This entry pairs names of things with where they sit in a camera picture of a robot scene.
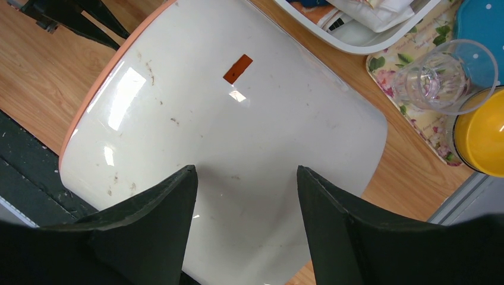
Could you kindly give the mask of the white plastic tub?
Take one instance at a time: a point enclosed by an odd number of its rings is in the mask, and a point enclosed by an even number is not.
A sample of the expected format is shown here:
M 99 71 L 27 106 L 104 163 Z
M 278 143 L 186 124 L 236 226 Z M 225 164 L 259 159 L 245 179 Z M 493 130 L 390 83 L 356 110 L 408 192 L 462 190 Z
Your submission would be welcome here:
M 375 33 L 364 25 L 351 21 L 337 28 L 333 32 L 323 31 L 320 27 L 312 23 L 307 17 L 303 16 L 291 4 L 286 1 L 275 0 L 275 3 L 288 13 L 296 22 L 301 24 L 310 33 L 323 40 L 330 46 L 345 53 L 354 55 L 369 55 L 389 48 L 398 40 L 403 38 L 407 32 L 412 31 L 413 27 L 420 22 L 437 4 L 439 0 L 416 0 L 411 4 L 415 15 L 409 20 L 398 24 L 381 33 Z

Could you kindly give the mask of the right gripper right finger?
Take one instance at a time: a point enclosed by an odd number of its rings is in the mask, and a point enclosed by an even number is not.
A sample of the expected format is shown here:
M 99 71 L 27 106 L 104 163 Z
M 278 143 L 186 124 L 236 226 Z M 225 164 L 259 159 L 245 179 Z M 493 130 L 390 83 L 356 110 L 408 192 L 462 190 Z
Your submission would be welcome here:
M 371 204 L 309 167 L 298 197 L 317 284 L 502 284 L 503 215 L 442 226 Z

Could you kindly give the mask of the cream cylindrical container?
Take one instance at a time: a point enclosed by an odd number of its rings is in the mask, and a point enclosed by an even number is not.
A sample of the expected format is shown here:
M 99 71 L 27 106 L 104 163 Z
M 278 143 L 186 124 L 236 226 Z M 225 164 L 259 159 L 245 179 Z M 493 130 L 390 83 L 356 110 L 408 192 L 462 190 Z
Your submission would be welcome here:
M 193 164 L 183 270 L 201 284 L 285 284 L 310 254 L 307 166 L 361 196 L 383 114 L 248 1 L 167 1 L 97 77 L 65 137 L 64 186 L 98 210 Z

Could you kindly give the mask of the black white striped shirt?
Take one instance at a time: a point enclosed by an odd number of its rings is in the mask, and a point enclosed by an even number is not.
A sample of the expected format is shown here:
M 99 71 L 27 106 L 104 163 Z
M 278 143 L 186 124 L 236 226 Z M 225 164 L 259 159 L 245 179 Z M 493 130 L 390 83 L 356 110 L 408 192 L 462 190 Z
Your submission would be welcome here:
M 327 16 L 323 21 L 321 28 L 330 33 L 336 29 L 342 27 L 343 25 L 350 23 L 354 19 L 345 13 L 336 13 Z

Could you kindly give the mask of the white garment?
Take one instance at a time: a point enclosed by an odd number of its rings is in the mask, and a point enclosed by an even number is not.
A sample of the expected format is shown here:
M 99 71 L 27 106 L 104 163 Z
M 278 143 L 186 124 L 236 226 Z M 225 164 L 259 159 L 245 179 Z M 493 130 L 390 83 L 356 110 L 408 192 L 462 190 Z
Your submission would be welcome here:
M 388 30 L 415 15 L 412 1 L 340 1 L 328 3 L 375 33 Z

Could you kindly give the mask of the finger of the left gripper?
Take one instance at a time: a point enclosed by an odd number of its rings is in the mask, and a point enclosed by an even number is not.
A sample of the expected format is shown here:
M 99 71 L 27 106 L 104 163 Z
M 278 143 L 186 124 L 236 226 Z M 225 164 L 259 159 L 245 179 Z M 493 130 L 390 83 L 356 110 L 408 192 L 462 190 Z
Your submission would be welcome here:
M 86 18 L 83 11 L 120 38 L 127 39 L 130 36 L 103 1 L 27 1 L 20 4 L 20 12 L 50 33 L 64 26 L 79 36 L 118 50 L 119 44 Z

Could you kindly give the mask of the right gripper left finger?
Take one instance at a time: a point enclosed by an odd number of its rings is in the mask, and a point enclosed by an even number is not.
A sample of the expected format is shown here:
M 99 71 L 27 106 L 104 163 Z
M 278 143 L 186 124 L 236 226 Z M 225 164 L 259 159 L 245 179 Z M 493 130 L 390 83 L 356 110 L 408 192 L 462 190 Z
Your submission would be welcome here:
M 2 284 L 178 284 L 196 167 L 73 224 L 1 223 Z

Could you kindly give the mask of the orange bunny print cloth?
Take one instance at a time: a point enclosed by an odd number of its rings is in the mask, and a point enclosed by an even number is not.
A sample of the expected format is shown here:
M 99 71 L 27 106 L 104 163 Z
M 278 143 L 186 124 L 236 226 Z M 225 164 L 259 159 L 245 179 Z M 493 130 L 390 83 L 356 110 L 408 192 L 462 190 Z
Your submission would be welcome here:
M 289 3 L 298 12 L 319 27 L 323 27 L 327 24 L 338 12 L 338 10 L 331 5 L 309 7 L 308 4 L 303 4 L 301 1 L 289 1 Z

